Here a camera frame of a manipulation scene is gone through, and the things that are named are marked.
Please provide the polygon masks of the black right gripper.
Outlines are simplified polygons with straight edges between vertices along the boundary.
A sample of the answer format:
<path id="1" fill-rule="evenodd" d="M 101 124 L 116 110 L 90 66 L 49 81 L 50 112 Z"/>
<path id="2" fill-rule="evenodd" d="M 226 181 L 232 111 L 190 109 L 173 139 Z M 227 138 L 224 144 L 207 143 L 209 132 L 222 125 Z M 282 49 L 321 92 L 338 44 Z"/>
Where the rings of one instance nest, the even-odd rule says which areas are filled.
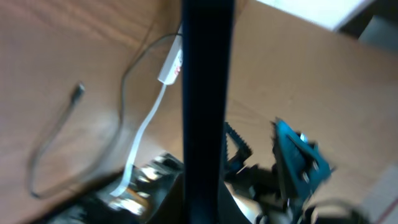
<path id="1" fill-rule="evenodd" d="M 304 205 L 316 189 L 330 178 L 332 169 L 320 154 L 318 144 L 295 132 L 283 119 L 271 122 L 272 152 L 276 164 L 271 169 L 248 167 L 252 155 L 246 141 L 224 122 L 224 179 L 234 193 L 257 203 L 254 223 L 307 223 Z M 228 158 L 228 136 L 237 151 Z"/>

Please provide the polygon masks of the blue Galaxy smartphone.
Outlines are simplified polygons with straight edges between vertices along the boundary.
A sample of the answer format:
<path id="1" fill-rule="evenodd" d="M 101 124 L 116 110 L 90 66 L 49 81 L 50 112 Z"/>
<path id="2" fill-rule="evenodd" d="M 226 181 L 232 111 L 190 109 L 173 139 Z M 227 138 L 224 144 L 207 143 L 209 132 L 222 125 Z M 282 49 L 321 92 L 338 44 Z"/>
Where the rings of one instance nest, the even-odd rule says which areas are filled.
<path id="1" fill-rule="evenodd" d="M 217 223 L 234 1 L 184 1 L 185 223 Z"/>

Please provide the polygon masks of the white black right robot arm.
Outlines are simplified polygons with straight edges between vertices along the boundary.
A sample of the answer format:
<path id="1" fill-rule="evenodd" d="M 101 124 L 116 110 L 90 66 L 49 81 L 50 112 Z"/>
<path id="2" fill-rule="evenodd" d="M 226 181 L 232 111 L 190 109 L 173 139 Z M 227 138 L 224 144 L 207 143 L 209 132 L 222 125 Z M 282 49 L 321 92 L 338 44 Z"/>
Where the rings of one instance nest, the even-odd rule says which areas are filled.
<path id="1" fill-rule="evenodd" d="M 237 148 L 224 158 L 220 188 L 219 223 L 367 223 L 357 208 L 341 200 L 337 206 L 346 215 L 315 218 L 308 201 L 327 181 L 334 168 L 320 154 L 318 144 L 304 133 L 294 132 L 284 121 L 273 122 L 270 169 L 247 166 L 252 149 L 225 124 L 224 143 Z M 182 223 L 183 164 L 171 154 L 162 154 L 144 167 L 120 196 L 110 194 L 115 178 L 90 187 L 55 207 L 41 223 Z"/>

